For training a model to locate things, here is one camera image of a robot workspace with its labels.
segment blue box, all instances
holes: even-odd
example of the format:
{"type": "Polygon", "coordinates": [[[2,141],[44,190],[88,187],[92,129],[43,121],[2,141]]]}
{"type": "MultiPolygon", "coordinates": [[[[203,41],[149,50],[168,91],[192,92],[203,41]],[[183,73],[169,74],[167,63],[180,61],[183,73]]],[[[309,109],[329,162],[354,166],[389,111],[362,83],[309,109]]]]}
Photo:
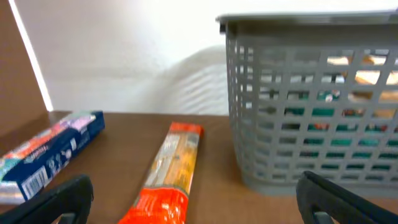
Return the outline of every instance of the blue box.
{"type": "Polygon", "coordinates": [[[72,113],[0,159],[0,203],[37,195],[105,128],[102,111],[72,113]]]}

